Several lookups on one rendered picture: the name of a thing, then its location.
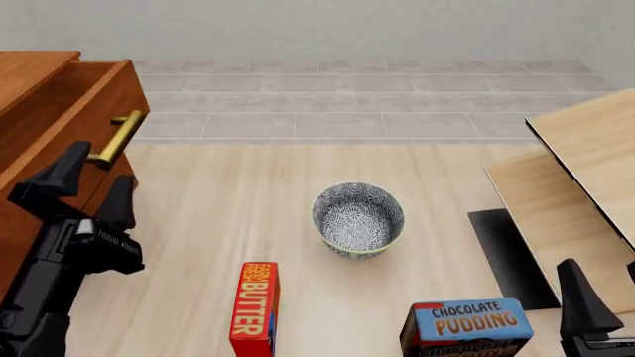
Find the red butter box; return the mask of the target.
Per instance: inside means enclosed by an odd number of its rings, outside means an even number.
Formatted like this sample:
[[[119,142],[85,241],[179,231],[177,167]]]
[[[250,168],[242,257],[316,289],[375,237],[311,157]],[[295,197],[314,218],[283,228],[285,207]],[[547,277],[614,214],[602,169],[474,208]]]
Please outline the red butter box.
[[[243,264],[228,334],[236,357],[275,357],[280,292],[278,264]]]

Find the pale wooden panel furniture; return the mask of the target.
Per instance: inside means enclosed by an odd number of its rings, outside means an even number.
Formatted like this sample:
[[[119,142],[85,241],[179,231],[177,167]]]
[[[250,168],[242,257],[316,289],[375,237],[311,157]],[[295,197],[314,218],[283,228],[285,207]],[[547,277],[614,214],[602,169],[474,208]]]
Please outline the pale wooden panel furniture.
[[[486,166],[557,297],[573,258],[617,314],[635,312],[635,89],[526,121],[542,147]]]

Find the wooden cabinet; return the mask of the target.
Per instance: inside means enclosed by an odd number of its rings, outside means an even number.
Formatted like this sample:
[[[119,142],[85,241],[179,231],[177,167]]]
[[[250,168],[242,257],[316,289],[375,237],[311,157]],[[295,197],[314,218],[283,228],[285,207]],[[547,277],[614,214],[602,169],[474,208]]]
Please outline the wooden cabinet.
[[[79,57],[78,52],[0,52],[0,114],[12,109],[68,64],[82,61]],[[124,153],[109,170],[87,163],[80,177],[78,196],[66,198],[65,202],[94,213],[115,178],[133,173]],[[0,189],[0,301],[42,225],[39,219],[7,200],[13,186]]]

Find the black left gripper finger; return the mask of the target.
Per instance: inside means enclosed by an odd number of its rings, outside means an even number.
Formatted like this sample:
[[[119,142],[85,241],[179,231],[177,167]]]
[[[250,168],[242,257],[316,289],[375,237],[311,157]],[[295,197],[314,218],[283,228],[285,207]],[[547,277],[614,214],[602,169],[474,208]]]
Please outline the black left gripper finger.
[[[61,197],[76,197],[89,142],[74,142],[53,163],[16,183],[7,200],[38,219],[84,219],[88,215]]]
[[[135,228],[133,194],[136,183],[134,176],[119,175],[96,211],[95,217],[116,231]]]

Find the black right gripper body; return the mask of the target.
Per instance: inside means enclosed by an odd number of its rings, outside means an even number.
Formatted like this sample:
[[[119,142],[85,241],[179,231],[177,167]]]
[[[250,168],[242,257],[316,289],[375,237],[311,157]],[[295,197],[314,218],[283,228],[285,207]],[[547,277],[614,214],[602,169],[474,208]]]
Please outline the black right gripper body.
[[[635,337],[611,338],[602,330],[561,329],[566,357],[635,357]]]

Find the blue patterned bowl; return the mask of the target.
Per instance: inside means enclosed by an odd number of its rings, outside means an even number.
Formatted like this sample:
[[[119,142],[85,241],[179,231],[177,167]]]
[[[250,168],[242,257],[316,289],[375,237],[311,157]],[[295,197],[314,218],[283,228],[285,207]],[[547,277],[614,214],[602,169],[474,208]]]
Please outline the blue patterned bowl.
[[[344,258],[373,258],[399,239],[405,215],[399,201],[380,186],[343,182],[314,201],[312,221],[328,249]]]

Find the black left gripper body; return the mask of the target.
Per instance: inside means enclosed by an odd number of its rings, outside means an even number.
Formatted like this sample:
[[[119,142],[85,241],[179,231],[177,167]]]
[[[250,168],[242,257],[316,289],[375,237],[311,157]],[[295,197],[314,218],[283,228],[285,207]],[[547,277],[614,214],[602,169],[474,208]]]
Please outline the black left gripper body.
[[[140,243],[97,219],[64,219],[43,226],[43,259],[85,274],[145,269]]]

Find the blue chocolate pudding box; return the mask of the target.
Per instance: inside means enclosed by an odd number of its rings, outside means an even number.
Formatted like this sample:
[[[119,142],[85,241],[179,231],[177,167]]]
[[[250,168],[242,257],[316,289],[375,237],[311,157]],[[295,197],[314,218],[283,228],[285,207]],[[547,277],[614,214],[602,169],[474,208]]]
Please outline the blue chocolate pudding box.
[[[416,302],[400,344],[403,357],[514,357],[533,335],[513,298]]]

